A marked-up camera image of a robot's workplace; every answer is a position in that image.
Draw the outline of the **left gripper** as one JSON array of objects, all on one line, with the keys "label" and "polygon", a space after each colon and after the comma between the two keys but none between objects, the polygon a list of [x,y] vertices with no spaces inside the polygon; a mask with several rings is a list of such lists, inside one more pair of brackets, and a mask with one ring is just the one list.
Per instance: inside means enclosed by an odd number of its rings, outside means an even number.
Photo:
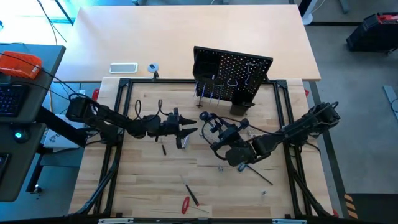
[{"label": "left gripper", "polygon": [[176,145],[178,149],[182,148],[182,139],[194,133],[198,128],[180,129],[182,126],[195,124],[197,121],[184,118],[179,115],[178,108],[174,108],[172,113],[167,115],[167,119],[160,123],[155,133],[155,140],[158,141],[159,136],[174,135],[176,137]]}]

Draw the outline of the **red capped screwdriver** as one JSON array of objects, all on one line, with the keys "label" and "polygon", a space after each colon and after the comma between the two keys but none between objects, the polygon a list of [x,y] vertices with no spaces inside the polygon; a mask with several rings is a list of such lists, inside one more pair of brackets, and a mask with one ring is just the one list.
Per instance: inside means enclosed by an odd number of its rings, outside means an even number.
[{"label": "red capped screwdriver", "polygon": [[191,198],[192,198],[194,204],[198,207],[198,206],[200,205],[200,203],[199,203],[199,201],[197,200],[195,194],[192,192],[191,188],[188,186],[186,180],[183,178],[182,175],[180,175],[180,178],[181,178],[181,180],[182,180],[184,186],[185,186],[186,189],[188,190],[188,193],[189,193],[189,195],[191,196]]}]

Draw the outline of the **red T-handle hex key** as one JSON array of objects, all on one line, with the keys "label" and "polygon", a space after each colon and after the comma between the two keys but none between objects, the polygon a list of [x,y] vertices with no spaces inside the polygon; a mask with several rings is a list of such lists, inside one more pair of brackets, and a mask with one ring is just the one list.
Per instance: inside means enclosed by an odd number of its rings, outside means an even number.
[{"label": "red T-handle hex key", "polygon": [[182,208],[181,208],[181,213],[182,214],[186,214],[189,208],[194,208],[194,209],[196,209],[198,211],[209,213],[209,211],[204,210],[202,208],[199,208],[200,204],[198,202],[195,203],[194,207],[190,205],[190,202],[191,202],[191,197],[186,196],[184,198],[184,200],[183,200],[183,203],[182,203]]}]

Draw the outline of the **small black pegboard bin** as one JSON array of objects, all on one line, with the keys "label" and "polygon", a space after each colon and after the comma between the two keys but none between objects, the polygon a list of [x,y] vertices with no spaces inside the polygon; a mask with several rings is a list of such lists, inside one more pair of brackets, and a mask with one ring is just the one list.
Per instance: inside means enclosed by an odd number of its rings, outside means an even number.
[{"label": "small black pegboard bin", "polygon": [[195,61],[193,76],[198,81],[215,80],[218,76],[219,66],[216,62]]}]

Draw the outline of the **black perforated pegboard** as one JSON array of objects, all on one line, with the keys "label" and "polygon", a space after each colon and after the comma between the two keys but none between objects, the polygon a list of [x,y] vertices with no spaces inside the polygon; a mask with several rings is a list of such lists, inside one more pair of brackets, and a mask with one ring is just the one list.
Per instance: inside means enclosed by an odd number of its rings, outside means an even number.
[{"label": "black perforated pegboard", "polygon": [[[224,85],[224,90],[221,100],[229,101],[235,106],[242,106],[250,108],[254,105],[252,102],[259,87],[268,81],[267,73],[273,63],[272,57],[244,54],[239,52],[232,52],[227,50],[211,49],[206,47],[195,46],[193,48],[193,59],[195,61],[216,62],[219,66],[218,76],[215,80],[203,80],[196,82],[206,83],[205,98],[210,99],[211,89],[213,85]],[[257,82],[253,86],[247,87],[244,83],[247,77],[247,63],[260,64],[265,63],[262,74],[263,81]],[[227,81],[230,78],[237,79],[239,85],[237,87],[230,87]]]}]

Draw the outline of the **white rectangular tray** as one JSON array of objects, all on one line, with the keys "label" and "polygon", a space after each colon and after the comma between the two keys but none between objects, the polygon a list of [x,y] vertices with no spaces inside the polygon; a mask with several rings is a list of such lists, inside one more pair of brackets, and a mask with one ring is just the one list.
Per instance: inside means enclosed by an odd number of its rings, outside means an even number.
[{"label": "white rectangular tray", "polygon": [[138,63],[111,63],[109,66],[110,73],[136,73]]}]

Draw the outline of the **black slanted support bar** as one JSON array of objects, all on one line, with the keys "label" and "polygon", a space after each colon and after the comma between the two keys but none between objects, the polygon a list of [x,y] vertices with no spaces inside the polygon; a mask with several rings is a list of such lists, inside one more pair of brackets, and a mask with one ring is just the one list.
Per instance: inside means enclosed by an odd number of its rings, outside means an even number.
[{"label": "black slanted support bar", "polygon": [[72,125],[68,124],[66,121],[62,120],[43,106],[40,107],[35,121],[37,123],[45,124],[46,127],[52,131],[55,131],[80,147],[85,147],[86,145],[88,135],[84,130],[74,128]]}]

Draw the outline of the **white controller box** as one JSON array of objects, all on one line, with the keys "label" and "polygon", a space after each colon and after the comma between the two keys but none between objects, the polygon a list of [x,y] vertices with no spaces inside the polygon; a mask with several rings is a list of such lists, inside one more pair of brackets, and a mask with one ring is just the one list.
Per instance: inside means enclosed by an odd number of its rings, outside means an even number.
[{"label": "white controller box", "polygon": [[[66,123],[72,125],[74,128],[80,129],[84,128],[85,125],[83,123],[78,123],[74,121],[70,121],[64,114],[57,114],[59,118],[61,118],[63,121]],[[58,152],[66,149],[78,149],[79,146],[59,133],[56,133],[55,131],[49,129],[47,131],[46,138],[44,140],[44,147],[45,148],[51,148],[53,149],[53,152]]]}]

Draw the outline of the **yellow black hazard tape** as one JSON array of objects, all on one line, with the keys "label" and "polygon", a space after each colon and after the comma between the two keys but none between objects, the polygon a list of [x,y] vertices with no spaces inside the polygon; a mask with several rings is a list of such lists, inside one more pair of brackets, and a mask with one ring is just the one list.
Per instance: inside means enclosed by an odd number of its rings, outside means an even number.
[{"label": "yellow black hazard tape", "polygon": [[356,208],[353,203],[353,198],[348,195],[344,194],[345,204],[348,209],[348,215],[350,218],[358,219],[358,215],[356,214]]}]

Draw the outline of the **black equipment case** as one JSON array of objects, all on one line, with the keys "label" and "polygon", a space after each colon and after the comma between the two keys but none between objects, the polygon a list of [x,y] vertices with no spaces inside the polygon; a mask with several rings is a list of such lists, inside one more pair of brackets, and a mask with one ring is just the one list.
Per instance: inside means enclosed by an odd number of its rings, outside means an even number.
[{"label": "black equipment case", "polygon": [[398,24],[382,25],[376,14],[366,17],[346,39],[352,52],[392,52],[398,49]]}]

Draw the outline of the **black keyboard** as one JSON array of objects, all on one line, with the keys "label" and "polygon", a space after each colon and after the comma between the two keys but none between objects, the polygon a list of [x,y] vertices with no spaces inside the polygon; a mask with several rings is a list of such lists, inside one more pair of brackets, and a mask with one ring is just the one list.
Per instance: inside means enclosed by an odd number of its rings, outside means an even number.
[{"label": "black keyboard", "polygon": [[17,117],[29,90],[27,85],[0,83],[0,117]]}]

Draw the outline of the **orange plastic case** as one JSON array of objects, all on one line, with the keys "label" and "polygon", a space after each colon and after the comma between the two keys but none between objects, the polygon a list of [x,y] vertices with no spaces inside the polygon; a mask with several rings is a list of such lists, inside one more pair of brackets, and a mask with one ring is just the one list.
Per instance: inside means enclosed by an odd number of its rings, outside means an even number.
[{"label": "orange plastic case", "polygon": [[35,79],[42,68],[42,60],[35,55],[4,51],[0,53],[0,73],[12,77]]}]

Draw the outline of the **red item on case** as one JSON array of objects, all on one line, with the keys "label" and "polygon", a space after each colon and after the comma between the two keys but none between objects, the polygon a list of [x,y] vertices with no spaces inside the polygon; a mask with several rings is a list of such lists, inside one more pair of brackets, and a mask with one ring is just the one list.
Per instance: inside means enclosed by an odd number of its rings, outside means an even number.
[{"label": "red item on case", "polygon": [[378,23],[382,25],[398,24],[398,13],[377,13],[376,17]]}]

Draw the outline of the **black aluminium table frame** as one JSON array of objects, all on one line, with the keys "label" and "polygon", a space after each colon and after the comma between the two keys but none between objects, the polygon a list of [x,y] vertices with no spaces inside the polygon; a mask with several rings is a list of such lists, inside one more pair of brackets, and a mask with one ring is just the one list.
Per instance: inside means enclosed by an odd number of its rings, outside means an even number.
[{"label": "black aluminium table frame", "polygon": [[[289,157],[284,147],[279,145],[271,156],[252,165],[256,171],[269,179],[268,184],[251,170],[238,172],[228,162],[218,159],[201,138],[203,122],[199,120],[202,111],[229,115],[230,103],[213,99],[211,104],[203,99],[201,108],[194,97],[195,82],[166,80],[167,83],[132,84],[128,116],[134,119],[134,103],[142,102],[142,113],[156,114],[157,102],[162,99],[165,113],[178,107],[180,114],[187,119],[197,120],[197,124],[182,128],[197,127],[190,135],[186,149],[177,149],[175,137],[163,139],[167,155],[154,138],[135,139],[128,133],[124,135],[121,159],[114,185],[113,199],[110,199],[111,214],[122,213],[124,217],[134,218],[284,218],[286,214],[294,217],[290,183],[286,161]],[[275,103],[274,86],[260,87],[255,99],[255,107],[249,109],[247,118],[251,125],[265,131],[274,132],[280,128],[279,114]],[[87,146],[77,177],[69,212],[77,212],[90,198],[99,184],[106,146],[96,143]],[[303,146],[301,153],[307,186],[330,214],[333,213],[328,187],[325,180],[319,152],[312,146]],[[180,175],[200,203],[199,208],[209,213],[189,208],[181,213],[182,203],[188,191]]]}]

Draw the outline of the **silver bar bracket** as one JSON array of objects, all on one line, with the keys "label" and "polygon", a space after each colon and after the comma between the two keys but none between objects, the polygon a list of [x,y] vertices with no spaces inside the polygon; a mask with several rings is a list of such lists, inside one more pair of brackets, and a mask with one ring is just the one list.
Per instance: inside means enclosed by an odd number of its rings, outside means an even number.
[{"label": "silver bar bracket", "polygon": [[272,219],[272,224],[308,224],[306,220],[298,219]]},{"label": "silver bar bracket", "polygon": [[130,223],[134,223],[133,218],[104,218],[98,220],[98,224],[130,224]]}]

